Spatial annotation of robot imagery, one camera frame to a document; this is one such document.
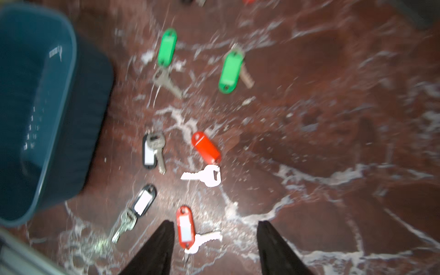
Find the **key tag label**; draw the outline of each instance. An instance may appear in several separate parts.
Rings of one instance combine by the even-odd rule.
[[[154,150],[148,146],[147,137],[148,135],[145,135],[142,139],[142,163],[145,168],[154,169],[158,164],[158,159]]]
[[[226,56],[219,81],[220,92],[230,94],[235,89],[240,77],[243,59],[244,56],[237,51],[231,51]]]
[[[140,218],[147,212],[150,205],[153,203],[156,198],[156,187],[152,184],[146,185],[139,192],[131,210],[136,214],[136,217]]]
[[[195,242],[195,229],[191,209],[187,206],[180,207],[176,212],[176,219],[180,246],[183,249],[189,249]]]
[[[209,140],[204,132],[196,132],[191,138],[192,145],[197,149],[199,154],[207,164],[219,164],[221,161],[220,152]]]
[[[161,47],[159,48],[158,64],[168,67],[171,64],[174,49],[176,48],[177,33],[174,29],[167,29],[162,36]]]

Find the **marble floor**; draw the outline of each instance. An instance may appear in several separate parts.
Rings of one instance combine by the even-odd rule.
[[[221,230],[171,274],[260,274],[256,225],[269,220],[316,275],[440,274],[440,35],[380,0],[40,0],[112,60],[116,81],[84,190],[12,229],[70,274],[116,275],[165,219],[191,207]],[[161,34],[175,28],[179,100],[152,85]],[[256,83],[217,84],[233,43]],[[163,131],[167,173],[141,162]],[[222,153],[222,183],[180,180]],[[158,196],[113,245],[121,211]]]

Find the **red key tag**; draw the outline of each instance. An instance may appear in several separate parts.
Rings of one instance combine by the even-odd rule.
[[[208,139],[204,132],[196,132],[193,134],[191,143],[200,153],[207,164],[219,164],[221,161],[220,152],[214,144]]]
[[[179,233],[179,243],[183,249],[189,249],[195,242],[194,221],[191,209],[182,206],[177,210],[177,231]]]

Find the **teal plastic bin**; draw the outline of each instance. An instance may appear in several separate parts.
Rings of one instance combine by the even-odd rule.
[[[81,191],[112,85],[108,58],[64,15],[0,10],[0,225]]]

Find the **metal key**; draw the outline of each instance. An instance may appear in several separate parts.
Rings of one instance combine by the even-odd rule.
[[[199,7],[203,7],[203,5],[205,4],[206,0],[195,0],[197,2],[197,4],[199,5]]]
[[[183,93],[179,87],[175,86],[169,77],[169,71],[164,67],[159,67],[158,70],[153,75],[154,85],[161,87],[164,86],[177,98],[182,99]]]
[[[196,234],[195,235],[195,242],[194,244],[189,248],[185,249],[185,254],[196,254],[199,247],[204,244],[205,242],[211,241],[211,240],[220,240],[222,241],[223,236],[221,235],[221,231],[211,232],[207,234]]]
[[[217,180],[215,179],[214,172],[217,173]],[[180,177],[181,180],[199,180],[204,182],[207,187],[215,187],[221,183],[220,167],[217,165],[209,164],[197,173],[185,172]]]
[[[136,224],[136,214],[131,209],[126,209],[121,214],[121,225],[111,239],[112,243],[117,243],[122,233],[132,230]]]
[[[237,43],[233,44],[231,49],[226,53],[225,57],[231,52],[236,51],[237,53],[241,54],[243,58],[245,57],[245,51],[242,47],[240,47]],[[240,68],[240,79],[243,81],[243,83],[246,85],[248,89],[251,89],[255,81],[253,80],[252,76],[250,75],[249,71],[246,68],[246,64],[243,61],[242,66]]]
[[[164,155],[162,154],[162,150],[165,146],[165,137],[162,133],[151,133],[147,136],[147,144],[148,147],[154,150],[154,154],[158,159],[159,165],[159,173],[162,175],[166,172]]]

